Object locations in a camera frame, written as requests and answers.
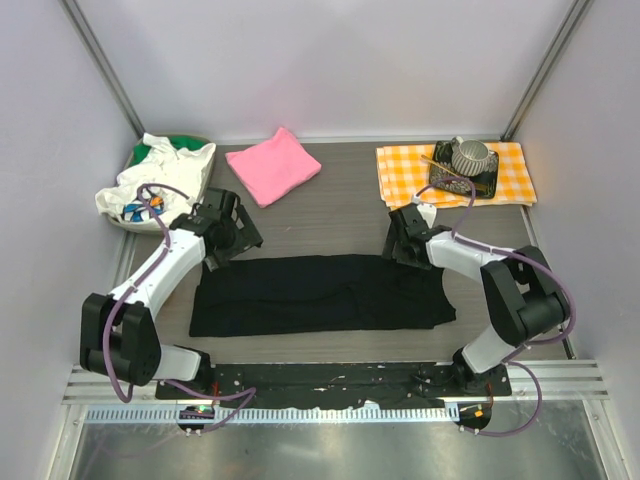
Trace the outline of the orange checkered cloth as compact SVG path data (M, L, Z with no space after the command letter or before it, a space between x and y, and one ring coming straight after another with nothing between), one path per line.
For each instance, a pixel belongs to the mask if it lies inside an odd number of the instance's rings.
M478 197L476 206L526 205L537 201L521 145L514 142L489 142L499 156L497 190L493 198ZM408 204L412 196L428 184L432 165L422 159L434 157L435 146L397 145L376 149L381 199L394 210Z

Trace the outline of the black t shirt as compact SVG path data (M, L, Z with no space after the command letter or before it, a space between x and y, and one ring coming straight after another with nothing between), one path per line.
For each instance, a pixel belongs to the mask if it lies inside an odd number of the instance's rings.
M431 330L455 318L436 268L375 255L263 258L203 271L189 334Z

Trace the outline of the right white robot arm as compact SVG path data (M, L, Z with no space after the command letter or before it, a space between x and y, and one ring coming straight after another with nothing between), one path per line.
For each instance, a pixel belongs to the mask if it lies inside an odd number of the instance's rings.
M452 381L464 392L482 389L507 359L540 335L573 320L573 301L531 245L505 249L431 226L424 205L389 214L383 256L409 266L451 270L482 285L489 326L452 357Z

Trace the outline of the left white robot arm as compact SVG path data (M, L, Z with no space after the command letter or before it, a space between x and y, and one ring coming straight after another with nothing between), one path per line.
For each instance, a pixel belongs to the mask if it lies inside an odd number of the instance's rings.
M208 187L201 200L170 224L150 204L156 184L139 187L142 207L163 239L139 269L108 294L89 295L81 309L80 366L106 376L117 397L131 401L133 389L157 382L160 398L212 396L214 368L208 354L161 343L155 320L168 297L195 266L215 270L263 239L240 197Z

